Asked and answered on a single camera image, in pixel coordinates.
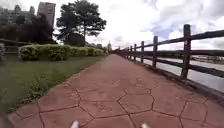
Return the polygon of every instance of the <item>paved walkway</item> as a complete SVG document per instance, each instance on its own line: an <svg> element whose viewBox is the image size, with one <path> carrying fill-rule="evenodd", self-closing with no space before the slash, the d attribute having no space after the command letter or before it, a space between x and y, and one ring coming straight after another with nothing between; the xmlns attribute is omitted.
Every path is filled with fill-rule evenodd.
<svg viewBox="0 0 224 128"><path fill-rule="evenodd" d="M17 128L224 128L224 108L116 55L9 118Z"/></svg>

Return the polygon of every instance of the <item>shrub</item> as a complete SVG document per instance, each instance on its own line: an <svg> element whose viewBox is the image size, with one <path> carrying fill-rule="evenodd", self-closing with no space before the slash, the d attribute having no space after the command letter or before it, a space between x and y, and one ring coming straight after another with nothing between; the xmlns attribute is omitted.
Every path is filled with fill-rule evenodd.
<svg viewBox="0 0 224 128"><path fill-rule="evenodd" d="M91 47L87 47L88 50L88 56L95 56L96 54L96 49L95 48L91 48Z"/></svg>
<svg viewBox="0 0 224 128"><path fill-rule="evenodd" d="M60 61L69 57L70 47L67 45L27 45L20 48L22 60Z"/></svg>
<svg viewBox="0 0 224 128"><path fill-rule="evenodd" d="M103 50L101 50L101 49L95 49L95 55L96 56L102 56L103 55Z"/></svg>
<svg viewBox="0 0 224 128"><path fill-rule="evenodd" d="M71 47L70 48L70 56L71 57L77 56L77 52L78 52L78 47Z"/></svg>
<svg viewBox="0 0 224 128"><path fill-rule="evenodd" d="M103 50L92 47L71 47L68 45L27 45L20 47L19 57L25 61L50 60L61 61L75 56L101 56Z"/></svg>
<svg viewBox="0 0 224 128"><path fill-rule="evenodd" d="M38 60L39 54L35 45L26 45L19 49L19 58L22 60Z"/></svg>
<svg viewBox="0 0 224 128"><path fill-rule="evenodd" d="M77 56L87 56L88 49L86 47L79 47L77 51Z"/></svg>

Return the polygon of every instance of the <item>fence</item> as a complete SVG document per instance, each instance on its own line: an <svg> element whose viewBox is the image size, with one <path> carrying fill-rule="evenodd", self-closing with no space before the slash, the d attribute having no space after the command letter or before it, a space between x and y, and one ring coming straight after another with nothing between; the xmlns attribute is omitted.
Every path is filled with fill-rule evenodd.
<svg viewBox="0 0 224 128"><path fill-rule="evenodd" d="M144 63L144 60L151 60L152 67L156 68L157 62L169 64L172 66L177 66L182 68L181 75L178 76L181 80L187 79L188 70L194 70L197 72L202 72L206 74L210 74L213 76L218 76L224 78L224 71L217 70L215 68L208 68L202 67L198 65L190 64L190 59L192 55L207 55L207 56L221 56L224 57L224 50L191 50L191 41L192 40L201 40L201 39L208 39L208 38L217 38L217 37L224 37L224 30L221 31L211 31L205 32L201 34L191 35L191 28L190 25L186 24L183 27L183 37L166 40L159 42L158 37L154 36L153 43L145 45L144 42L141 43L141 46L130 46L124 50L116 50L114 51L117 54L125 56L129 59L132 57L134 61L136 61L136 57L141 59L141 63ZM184 49L177 50L177 51L158 51L159 45L164 44L172 44L184 42ZM147 47L153 47L153 51L145 51L144 49ZM183 63L168 61L160 58L175 58L175 59L182 59Z"/></svg>

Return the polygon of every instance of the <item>river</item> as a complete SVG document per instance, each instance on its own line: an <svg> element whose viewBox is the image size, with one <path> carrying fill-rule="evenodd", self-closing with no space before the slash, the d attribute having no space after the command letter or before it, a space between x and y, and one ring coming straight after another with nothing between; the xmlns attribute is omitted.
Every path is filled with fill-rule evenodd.
<svg viewBox="0 0 224 128"><path fill-rule="evenodd" d="M166 60L182 63L182 60L178 60L178 59L166 59ZM152 61L150 60L144 60L144 63L152 65ZM199 65L199 66L208 67L208 68L216 68L218 70L224 70L224 65L211 64L211 63L198 62L198 61L190 61L190 63L193 65ZM160 69L172 72L179 76L181 74L181 68L176 66L163 64L163 63L157 63L157 67ZM209 74L189 70L188 79L198 82L200 84L203 84L217 91L224 92L224 79L221 77L216 77Z"/></svg>

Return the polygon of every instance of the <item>grass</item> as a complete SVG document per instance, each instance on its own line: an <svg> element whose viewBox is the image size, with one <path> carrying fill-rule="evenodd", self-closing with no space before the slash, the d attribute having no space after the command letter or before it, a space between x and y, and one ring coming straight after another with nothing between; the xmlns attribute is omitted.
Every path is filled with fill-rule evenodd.
<svg viewBox="0 0 224 128"><path fill-rule="evenodd" d="M13 112L101 58L72 58L60 62L6 62L0 65L0 107L6 113Z"/></svg>

